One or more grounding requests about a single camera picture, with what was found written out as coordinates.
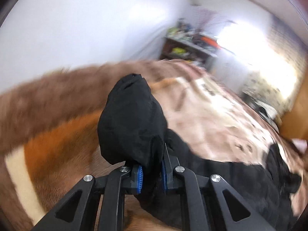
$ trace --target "white wall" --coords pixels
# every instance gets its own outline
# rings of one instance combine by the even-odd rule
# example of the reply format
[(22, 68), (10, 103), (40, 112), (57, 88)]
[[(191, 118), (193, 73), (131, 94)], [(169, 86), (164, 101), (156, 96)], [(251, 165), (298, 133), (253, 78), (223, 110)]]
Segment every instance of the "white wall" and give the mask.
[(0, 92), (48, 71), (157, 58), (188, 0), (19, 0), (0, 28)]
[(198, 0), (202, 6), (221, 11), (228, 19), (237, 23), (248, 23), (267, 35), (272, 17), (271, 13), (249, 0)]

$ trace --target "patterned curtain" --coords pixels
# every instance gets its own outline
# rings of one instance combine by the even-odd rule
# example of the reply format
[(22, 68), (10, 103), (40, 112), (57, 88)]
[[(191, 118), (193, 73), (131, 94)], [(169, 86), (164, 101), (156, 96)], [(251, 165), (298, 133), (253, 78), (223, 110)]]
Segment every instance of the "patterned curtain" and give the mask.
[[(283, 115), (286, 111), (292, 109), (300, 89), (307, 66), (307, 46), (289, 26), (274, 15), (267, 41), (269, 47), (283, 58), (284, 63), (287, 63), (292, 69), (293, 77), (295, 77), (292, 88), (290, 88), (292, 91), (287, 97), (283, 96), (282, 91), (269, 82), (269, 77), (264, 78), (261, 75), (262, 72), (256, 70), (250, 75), (243, 92), (270, 104), (279, 115)], [(279, 73), (279, 66), (276, 70), (278, 70), (277, 73), (273, 72), (272, 74), (273, 79), (277, 79), (275, 75)]]

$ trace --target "plush blanket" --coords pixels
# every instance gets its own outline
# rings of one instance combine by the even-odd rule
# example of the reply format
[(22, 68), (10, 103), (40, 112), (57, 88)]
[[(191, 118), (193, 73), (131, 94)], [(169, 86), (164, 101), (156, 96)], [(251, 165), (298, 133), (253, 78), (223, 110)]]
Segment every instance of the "plush blanket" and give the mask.
[[(139, 73), (161, 104), (168, 127), (194, 153), (216, 161), (264, 164), (274, 141), (290, 171), (302, 176), (295, 215), (307, 204), (303, 161), (257, 113), (185, 61), (104, 64), (46, 75), (0, 96), (0, 217), (30, 230), (85, 174), (108, 174), (96, 132), (107, 96), (124, 75)], [(126, 197), (126, 230), (173, 230)]]

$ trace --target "black cloth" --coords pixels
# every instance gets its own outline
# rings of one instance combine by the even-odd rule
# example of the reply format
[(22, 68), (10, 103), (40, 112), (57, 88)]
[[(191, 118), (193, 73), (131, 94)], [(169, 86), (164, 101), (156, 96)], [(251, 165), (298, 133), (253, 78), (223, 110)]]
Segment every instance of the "black cloth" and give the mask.
[[(290, 173), (277, 144), (270, 147), (264, 169), (261, 165), (202, 159), (194, 155), (189, 146), (170, 129), (165, 140), (181, 166), (206, 177), (212, 174), (222, 176), (276, 230), (286, 231), (297, 220), (291, 209), (290, 193), (298, 190), (301, 177)], [(147, 192), (147, 188), (143, 190), (141, 194)], [(166, 196), (161, 179), (157, 180), (152, 193), (154, 196), (151, 199), (136, 196), (141, 207), (167, 225), (181, 229), (180, 197)]]
[(101, 154), (111, 164), (134, 161), (145, 174), (159, 172), (166, 130), (162, 108), (146, 80), (127, 75), (109, 93), (98, 122)]

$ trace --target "cream stripe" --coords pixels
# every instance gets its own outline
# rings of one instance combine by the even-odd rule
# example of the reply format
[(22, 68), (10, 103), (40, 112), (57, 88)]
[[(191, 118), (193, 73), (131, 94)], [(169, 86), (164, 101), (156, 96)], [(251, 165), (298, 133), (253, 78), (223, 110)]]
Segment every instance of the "cream stripe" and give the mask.
[(33, 225), (46, 214), (41, 206), (25, 163), (24, 147), (20, 146), (5, 157), (7, 170), (15, 184), (17, 196)]

